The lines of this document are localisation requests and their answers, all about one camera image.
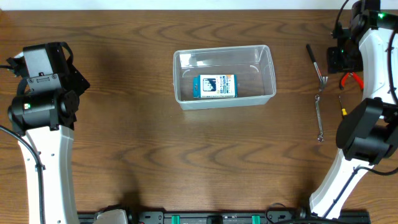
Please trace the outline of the small black-handled hammer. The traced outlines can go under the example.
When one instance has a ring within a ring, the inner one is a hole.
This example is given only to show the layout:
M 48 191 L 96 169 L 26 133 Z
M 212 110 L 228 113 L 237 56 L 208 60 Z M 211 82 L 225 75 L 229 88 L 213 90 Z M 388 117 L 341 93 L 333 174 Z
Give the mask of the small black-handled hammer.
M 310 60 L 313 63 L 313 66 L 315 67 L 315 71 L 316 71 L 318 79 L 319 79 L 318 91 L 322 92 L 325 89 L 325 87 L 326 87 L 326 84 L 327 84 L 327 81 L 328 81 L 328 77 L 322 75 L 322 72 L 321 72 L 321 70 L 320 70 L 320 68 L 318 66 L 318 63 L 316 61 L 316 58 L 315 58 L 315 56 L 313 54 L 312 48 L 311 48 L 311 46 L 309 44 L 306 45 L 306 50 L 308 52 Z

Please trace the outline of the clear plastic container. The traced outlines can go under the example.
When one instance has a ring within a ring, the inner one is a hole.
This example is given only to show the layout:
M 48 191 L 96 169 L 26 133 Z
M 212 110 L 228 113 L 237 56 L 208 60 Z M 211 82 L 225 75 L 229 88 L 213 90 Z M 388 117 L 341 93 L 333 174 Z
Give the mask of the clear plastic container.
M 183 110 L 264 105 L 276 94 L 266 45 L 178 50 L 173 79 Z

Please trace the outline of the white blue product box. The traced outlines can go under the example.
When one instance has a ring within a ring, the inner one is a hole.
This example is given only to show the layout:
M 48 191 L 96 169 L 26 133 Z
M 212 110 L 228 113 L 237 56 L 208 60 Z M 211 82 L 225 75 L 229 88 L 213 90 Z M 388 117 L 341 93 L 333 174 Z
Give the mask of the white blue product box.
M 194 98 L 236 98 L 236 75 L 198 75 L 193 79 Z

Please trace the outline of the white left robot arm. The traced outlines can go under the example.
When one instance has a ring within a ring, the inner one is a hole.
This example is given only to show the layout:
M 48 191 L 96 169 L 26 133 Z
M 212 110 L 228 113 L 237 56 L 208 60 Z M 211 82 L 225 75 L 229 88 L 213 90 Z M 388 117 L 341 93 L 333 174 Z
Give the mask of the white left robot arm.
M 24 158 L 29 223 L 78 223 L 72 147 L 80 96 L 90 84 L 66 42 L 24 47 L 7 63 L 21 78 L 7 113 Z

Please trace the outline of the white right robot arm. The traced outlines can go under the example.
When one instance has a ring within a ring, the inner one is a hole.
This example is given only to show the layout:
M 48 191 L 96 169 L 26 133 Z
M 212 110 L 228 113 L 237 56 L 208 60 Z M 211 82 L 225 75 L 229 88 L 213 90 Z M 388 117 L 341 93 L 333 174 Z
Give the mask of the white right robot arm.
M 380 1 L 356 1 L 349 27 L 339 21 L 331 36 L 337 41 L 326 53 L 329 73 L 362 72 L 360 104 L 336 132 L 335 160 L 309 198 L 310 223 L 338 222 L 356 184 L 397 150 L 397 16 L 381 11 Z

